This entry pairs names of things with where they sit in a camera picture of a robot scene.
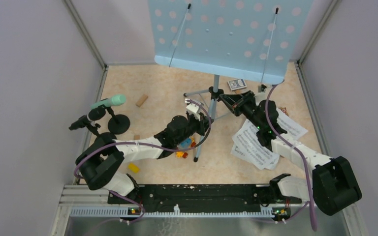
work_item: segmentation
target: black round base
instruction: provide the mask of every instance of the black round base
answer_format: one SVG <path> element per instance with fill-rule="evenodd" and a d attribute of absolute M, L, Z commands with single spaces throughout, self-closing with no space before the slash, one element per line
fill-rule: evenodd
<path fill-rule="evenodd" d="M 115 119 L 118 123 L 111 118 L 108 122 L 108 130 L 113 134 L 123 134 L 129 128 L 129 118 L 126 115 L 115 115 Z"/>

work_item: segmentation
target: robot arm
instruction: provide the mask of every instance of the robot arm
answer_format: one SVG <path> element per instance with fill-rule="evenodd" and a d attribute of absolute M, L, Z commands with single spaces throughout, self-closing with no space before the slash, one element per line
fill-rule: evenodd
<path fill-rule="evenodd" d="M 235 115 L 243 114 L 258 128 L 256 133 L 260 144 L 270 151 L 277 153 L 304 171 L 312 173 L 313 198 L 318 208 L 327 215 L 333 215 L 352 203 L 361 199 L 361 191 L 354 176 L 350 163 L 342 156 L 332 158 L 318 153 L 302 143 L 294 140 L 282 129 L 277 118 L 279 113 L 276 110 L 276 103 L 269 101 L 268 116 L 275 130 L 283 138 L 288 140 L 292 147 L 288 146 L 270 128 L 265 114 L 265 100 L 260 102 L 258 98 L 263 98 L 264 89 L 259 95 L 248 91 L 243 94 L 221 94 L 220 100 Z M 305 156 L 308 170 L 305 170 L 303 160 L 299 153 L 294 150 L 298 148 Z M 307 183 L 302 178 L 292 177 L 290 174 L 280 175 L 270 181 L 276 198 L 297 197 L 304 201 L 309 200 Z"/>
<path fill-rule="evenodd" d="M 127 145 L 116 145 L 109 147 L 91 157 L 83 163 L 79 170 L 86 181 L 90 190 L 106 188 L 113 190 L 120 195 L 135 199 L 138 191 L 138 184 L 128 174 L 117 172 L 122 163 L 142 160 L 142 159 L 161 159 L 171 155 L 172 151 L 162 150 L 156 147 L 140 145 L 140 143 L 150 144 L 157 147 L 163 147 L 175 150 L 177 145 L 185 139 L 198 133 L 205 135 L 205 131 L 209 128 L 209 121 L 204 114 L 200 112 L 200 108 L 188 102 L 187 117 L 175 116 L 167 127 L 154 135 L 153 137 L 143 140 L 125 141 Z M 121 142 L 112 140 L 110 137 L 103 136 L 97 138 L 95 142 L 76 159 L 76 165 L 83 158 L 88 156 L 95 150 L 112 143 Z"/>
<path fill-rule="evenodd" d="M 276 138 L 271 141 L 272 151 L 312 173 L 313 197 L 322 212 L 333 215 L 361 199 L 360 187 L 350 163 L 344 157 L 332 158 L 310 149 L 288 134 L 281 136 L 293 146 L 289 147 L 283 140 Z M 305 170 L 302 158 L 294 147 L 305 156 L 308 170 Z M 309 201 L 305 179 L 286 175 L 276 183 L 281 195 Z"/>

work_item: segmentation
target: white wall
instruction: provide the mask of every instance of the white wall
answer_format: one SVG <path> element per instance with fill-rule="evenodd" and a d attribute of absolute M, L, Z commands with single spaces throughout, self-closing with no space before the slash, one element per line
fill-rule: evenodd
<path fill-rule="evenodd" d="M 147 1 L 72 0 L 107 64 L 154 63 Z M 331 1 L 314 0 L 291 59 L 299 59 Z"/>
<path fill-rule="evenodd" d="M 343 0 L 304 69 L 332 152 L 350 161 L 358 206 L 378 235 L 378 0 Z"/>
<path fill-rule="evenodd" d="M 0 236 L 49 234 L 100 78 L 61 0 L 0 0 Z"/>

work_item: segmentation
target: beige floor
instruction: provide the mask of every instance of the beige floor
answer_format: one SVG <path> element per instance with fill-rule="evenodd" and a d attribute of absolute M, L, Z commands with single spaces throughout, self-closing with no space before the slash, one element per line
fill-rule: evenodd
<path fill-rule="evenodd" d="M 207 89 L 213 84 L 213 75 L 161 65 L 110 66 L 102 98 L 115 94 L 124 94 L 127 102 L 114 107 L 116 114 L 125 114 L 131 120 L 131 127 L 117 135 L 119 140 L 132 140 L 135 134 L 141 139 L 148 138 L 162 131 L 176 115 L 185 115 L 183 93 Z M 228 77 L 221 77 L 220 88 L 230 93 Z M 247 81 L 248 89 L 256 91 L 257 84 Z M 135 102 L 142 94 L 149 98 L 141 108 Z M 209 103 L 208 94 L 204 95 Z M 201 100 L 199 95 L 192 96 Z M 285 82 L 280 84 L 272 95 L 278 107 L 287 107 L 289 116 L 300 123 L 309 132 L 300 141 L 319 151 L 314 127 L 302 93 L 293 63 L 289 63 Z M 219 103 L 217 117 L 227 113 L 227 108 Z M 107 131 L 109 116 L 98 123 L 101 133 Z M 209 138 L 202 145 L 202 153 L 197 163 L 193 162 L 194 152 L 189 152 L 187 159 L 177 158 L 174 154 L 161 160 L 141 160 L 134 162 L 140 168 L 132 173 L 123 164 L 120 171 L 130 173 L 140 184 L 148 183 L 268 183 L 272 178 L 290 173 L 304 177 L 304 173 L 284 158 L 276 169 L 259 170 L 254 165 L 230 154 L 233 141 L 231 136 L 241 127 L 244 117 L 228 115 L 214 122 Z"/>

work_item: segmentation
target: microphone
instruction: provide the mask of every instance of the microphone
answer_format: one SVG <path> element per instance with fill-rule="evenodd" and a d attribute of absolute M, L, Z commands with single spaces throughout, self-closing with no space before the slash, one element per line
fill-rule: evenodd
<path fill-rule="evenodd" d="M 121 106 L 125 102 L 126 102 L 125 95 L 117 94 L 117 95 L 115 95 L 115 96 L 113 96 L 111 98 L 106 98 L 106 99 L 103 99 L 103 100 L 101 100 L 99 102 L 94 103 L 91 106 L 91 109 L 97 108 L 97 107 L 102 106 L 102 105 L 105 106 L 106 108 Z"/>
<path fill-rule="evenodd" d="M 88 115 L 83 115 L 80 118 L 78 118 L 77 121 L 73 122 L 72 125 L 70 125 L 69 130 L 85 128 L 86 126 L 90 125 L 92 121 L 102 119 L 102 117 L 104 117 L 105 114 L 105 108 L 96 107 L 95 109 L 92 109 L 88 113 Z"/>

